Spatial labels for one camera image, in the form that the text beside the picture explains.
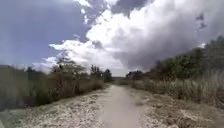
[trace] tree line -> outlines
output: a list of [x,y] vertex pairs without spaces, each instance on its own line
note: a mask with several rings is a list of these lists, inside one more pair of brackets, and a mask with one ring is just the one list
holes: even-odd
[[219,36],[206,44],[204,48],[157,61],[155,66],[143,73],[140,70],[126,74],[127,79],[139,80],[149,78],[155,80],[196,79],[209,72],[224,70],[224,37]]
[[109,69],[92,65],[89,72],[64,57],[58,58],[49,73],[0,65],[0,110],[48,104],[104,88],[105,82],[112,81]]

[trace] dark cloud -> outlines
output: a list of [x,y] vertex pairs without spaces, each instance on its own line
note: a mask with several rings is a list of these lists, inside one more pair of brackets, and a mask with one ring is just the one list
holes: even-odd
[[112,12],[128,15],[133,9],[143,7],[146,2],[147,0],[118,0],[116,5],[112,6]]

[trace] dry grass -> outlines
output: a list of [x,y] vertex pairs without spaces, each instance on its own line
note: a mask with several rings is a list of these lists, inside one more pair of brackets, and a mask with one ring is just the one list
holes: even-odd
[[175,99],[206,103],[224,108],[224,74],[215,73],[197,80],[135,81],[132,87]]

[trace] green vegetation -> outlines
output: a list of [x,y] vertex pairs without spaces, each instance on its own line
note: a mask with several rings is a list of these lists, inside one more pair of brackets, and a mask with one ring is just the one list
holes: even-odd
[[195,48],[157,62],[149,72],[140,76],[129,73],[126,75],[126,82],[121,82],[152,93],[167,94],[173,98],[224,109],[223,49],[224,38],[220,36],[205,48]]
[[[43,105],[101,89],[104,87],[102,73],[99,67],[92,67],[89,75],[84,67],[66,58],[58,59],[48,74],[31,67],[17,69],[1,65],[0,110]],[[111,80],[108,70],[105,74]]]

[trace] gravel path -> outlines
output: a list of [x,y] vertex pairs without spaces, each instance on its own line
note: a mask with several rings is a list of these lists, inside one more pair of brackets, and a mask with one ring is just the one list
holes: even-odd
[[53,105],[19,120],[19,128],[154,128],[165,127],[146,116],[130,91],[118,86]]

